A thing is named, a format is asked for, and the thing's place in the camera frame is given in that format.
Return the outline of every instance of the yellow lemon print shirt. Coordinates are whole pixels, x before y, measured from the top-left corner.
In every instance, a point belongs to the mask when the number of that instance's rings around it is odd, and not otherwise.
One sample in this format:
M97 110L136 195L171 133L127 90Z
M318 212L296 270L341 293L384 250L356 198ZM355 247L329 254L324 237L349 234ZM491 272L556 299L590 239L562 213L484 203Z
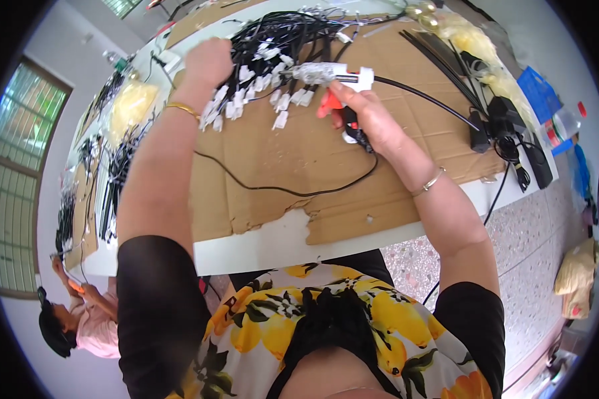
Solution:
M315 299L355 291L370 309L377 367L404 399L492 398L466 347L426 307L389 284L349 267L306 264L270 271L238 291L208 322L197 359L179 398L265 398L284 369L297 322L305 316L302 291ZM257 371L257 381L249 379Z

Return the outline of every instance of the terrazzo floor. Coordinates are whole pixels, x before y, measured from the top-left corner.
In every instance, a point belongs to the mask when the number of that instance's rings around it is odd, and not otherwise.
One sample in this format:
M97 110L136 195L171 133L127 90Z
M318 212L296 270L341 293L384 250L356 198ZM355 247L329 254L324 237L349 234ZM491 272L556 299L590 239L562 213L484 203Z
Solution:
M497 209L487 230L495 247L506 328L506 371L519 364L561 318L552 285L563 254L587 237L570 194L566 155L559 180ZM381 248L395 288L423 301L439 279L439 256L423 236ZM436 290L426 303L433 310Z

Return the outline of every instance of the black hair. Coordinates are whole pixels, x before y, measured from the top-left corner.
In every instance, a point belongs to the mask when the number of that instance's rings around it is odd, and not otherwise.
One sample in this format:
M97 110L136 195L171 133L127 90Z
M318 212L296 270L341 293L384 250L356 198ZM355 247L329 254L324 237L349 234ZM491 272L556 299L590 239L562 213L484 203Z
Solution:
M42 338L45 339L47 345L58 355L65 358L71 356L71 349L78 345L75 332L63 331L62 323L54 315L53 305L47 299L47 292L42 287L38 288L38 298L42 306L42 311L38 318Z

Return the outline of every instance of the window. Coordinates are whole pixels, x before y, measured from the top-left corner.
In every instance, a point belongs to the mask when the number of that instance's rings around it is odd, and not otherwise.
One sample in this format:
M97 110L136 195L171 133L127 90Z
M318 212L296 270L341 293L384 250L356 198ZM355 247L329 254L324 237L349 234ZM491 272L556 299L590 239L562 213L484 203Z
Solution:
M35 299L36 219L48 143L71 89L23 60L0 99L0 293Z
M118 18L123 19L128 15L136 5L142 3L142 0L102 0Z

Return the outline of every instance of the blue plastic basket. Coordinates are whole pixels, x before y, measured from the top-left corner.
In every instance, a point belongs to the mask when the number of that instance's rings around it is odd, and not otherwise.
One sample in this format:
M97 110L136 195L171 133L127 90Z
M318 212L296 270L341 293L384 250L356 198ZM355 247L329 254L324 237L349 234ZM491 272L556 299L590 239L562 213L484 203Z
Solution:
M539 123L545 123L555 112L561 109L562 104L552 86L533 68L527 67L517 79L517 84L526 95L530 106L533 107ZM568 139L558 147L553 148L552 155L561 154L571 147L572 139Z

